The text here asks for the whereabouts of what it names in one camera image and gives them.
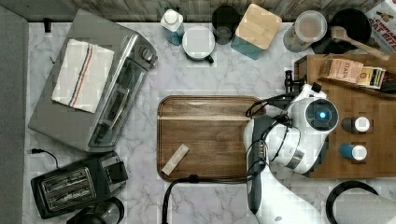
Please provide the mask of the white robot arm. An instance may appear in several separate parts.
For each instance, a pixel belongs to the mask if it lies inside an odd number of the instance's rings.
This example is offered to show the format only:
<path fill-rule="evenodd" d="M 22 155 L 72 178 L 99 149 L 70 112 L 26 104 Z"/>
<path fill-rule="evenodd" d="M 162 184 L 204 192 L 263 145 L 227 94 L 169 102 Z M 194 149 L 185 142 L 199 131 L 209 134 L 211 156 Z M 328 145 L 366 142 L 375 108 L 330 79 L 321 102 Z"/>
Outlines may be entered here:
<path fill-rule="evenodd" d="M 288 70 L 284 94 L 256 105 L 272 105 L 277 116 L 258 115 L 253 109 L 244 131 L 247 152 L 247 205 L 259 224 L 327 224 L 312 204 L 284 187 L 271 168 L 280 165 L 306 175 L 321 162 L 328 149 L 328 135 L 338 124 L 335 105 L 317 83 L 294 80 Z"/>

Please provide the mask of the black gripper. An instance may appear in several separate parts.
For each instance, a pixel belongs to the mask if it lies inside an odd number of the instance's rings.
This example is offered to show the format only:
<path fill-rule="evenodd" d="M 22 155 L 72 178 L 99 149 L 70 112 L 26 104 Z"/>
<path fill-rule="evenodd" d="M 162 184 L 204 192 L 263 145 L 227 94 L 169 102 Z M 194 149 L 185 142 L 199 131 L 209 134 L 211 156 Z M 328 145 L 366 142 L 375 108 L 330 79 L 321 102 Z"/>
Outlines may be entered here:
<path fill-rule="evenodd" d="M 284 86 L 286 89 L 286 93 L 292 91 L 301 91 L 303 89 L 305 82 L 306 82 L 305 77 L 301 77 L 299 79 L 293 79 L 293 74 L 291 70 L 287 70 L 285 72 Z"/>

